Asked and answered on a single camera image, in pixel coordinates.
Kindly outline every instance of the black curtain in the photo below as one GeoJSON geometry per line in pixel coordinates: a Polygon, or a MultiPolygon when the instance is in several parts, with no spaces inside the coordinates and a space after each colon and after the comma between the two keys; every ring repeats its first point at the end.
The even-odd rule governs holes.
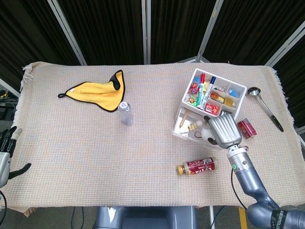
{"type": "Polygon", "coordinates": [[[152,0],[151,63],[197,56],[215,0],[152,0]]]}
{"type": "Polygon", "coordinates": [[[79,65],[46,0],[1,0],[0,31],[0,78],[16,90],[31,62],[79,65]]]}
{"type": "Polygon", "coordinates": [[[305,125],[305,36],[274,66],[295,125],[305,125]]]}
{"type": "Polygon", "coordinates": [[[264,65],[304,20],[304,0],[224,1],[203,56],[264,65]]]}
{"type": "Polygon", "coordinates": [[[59,0],[88,65],[143,64],[141,0],[59,0]]]}

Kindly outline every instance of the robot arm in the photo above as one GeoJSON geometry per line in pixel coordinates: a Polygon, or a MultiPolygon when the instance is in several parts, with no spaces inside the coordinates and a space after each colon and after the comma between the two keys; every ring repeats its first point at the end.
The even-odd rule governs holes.
{"type": "Polygon", "coordinates": [[[0,135],[0,188],[6,185],[8,179],[25,173],[31,166],[31,163],[28,163],[22,169],[10,172],[11,158],[13,157],[17,139],[22,133],[22,129],[16,129],[17,127],[14,126],[0,135]]]}
{"type": "Polygon", "coordinates": [[[212,133],[227,157],[245,194],[257,203],[247,209],[250,222],[262,229],[305,229],[305,211],[282,210],[269,196],[244,147],[239,146],[241,134],[233,117],[222,115],[209,120],[212,133]]]}

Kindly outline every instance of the beige tablecloth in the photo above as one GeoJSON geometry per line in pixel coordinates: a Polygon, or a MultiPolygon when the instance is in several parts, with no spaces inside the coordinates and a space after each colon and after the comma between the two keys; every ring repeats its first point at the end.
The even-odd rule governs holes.
{"type": "MultiPolygon", "coordinates": [[[[279,205],[305,202],[305,163],[275,71],[266,66],[175,63],[141,66],[62,66],[36,62],[26,69],[15,125],[23,129],[11,169],[27,173],[4,187],[10,208],[60,206],[239,205],[226,150],[172,135],[174,117],[195,68],[247,87],[257,86],[284,128],[280,132],[257,98],[246,97],[237,121],[248,118],[258,135],[243,139],[270,195],[279,205]],[[57,95],[84,81],[107,82],[123,70],[134,124],[118,112],[57,95]],[[176,166],[214,156],[217,170],[178,176],[176,166]]],[[[243,194],[246,206],[254,199],[243,194]]]]}

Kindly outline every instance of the plastic water bottle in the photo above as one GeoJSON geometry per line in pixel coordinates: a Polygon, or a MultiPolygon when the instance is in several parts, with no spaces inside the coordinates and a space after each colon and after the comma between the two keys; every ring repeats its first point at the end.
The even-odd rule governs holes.
{"type": "Polygon", "coordinates": [[[133,124],[133,115],[132,115],[132,108],[130,107],[129,103],[121,102],[119,105],[119,113],[122,122],[125,125],[132,125],[133,124]]]}

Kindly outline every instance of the yellow towel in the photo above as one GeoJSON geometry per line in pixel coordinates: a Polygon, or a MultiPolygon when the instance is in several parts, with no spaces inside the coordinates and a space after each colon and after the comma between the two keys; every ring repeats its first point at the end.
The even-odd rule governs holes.
{"type": "Polygon", "coordinates": [[[118,109],[125,94],[123,71],[117,71],[108,83],[83,82],[68,89],[58,97],[70,97],[74,100],[98,105],[101,109],[114,112],[118,109]]]}

